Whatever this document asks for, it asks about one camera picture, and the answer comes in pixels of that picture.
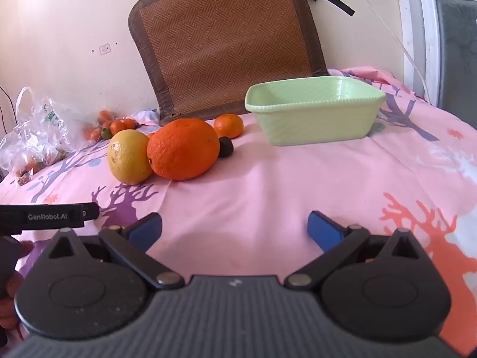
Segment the left human hand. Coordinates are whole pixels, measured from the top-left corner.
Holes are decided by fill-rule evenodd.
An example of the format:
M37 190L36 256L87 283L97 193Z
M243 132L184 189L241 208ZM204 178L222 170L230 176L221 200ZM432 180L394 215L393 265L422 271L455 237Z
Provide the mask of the left human hand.
M14 271L11 278L6 283L5 290L7 295L1 299L0 324L1 328L11 330L18 324L18 316L15 310L15 295L20 285L24 281L23 276Z

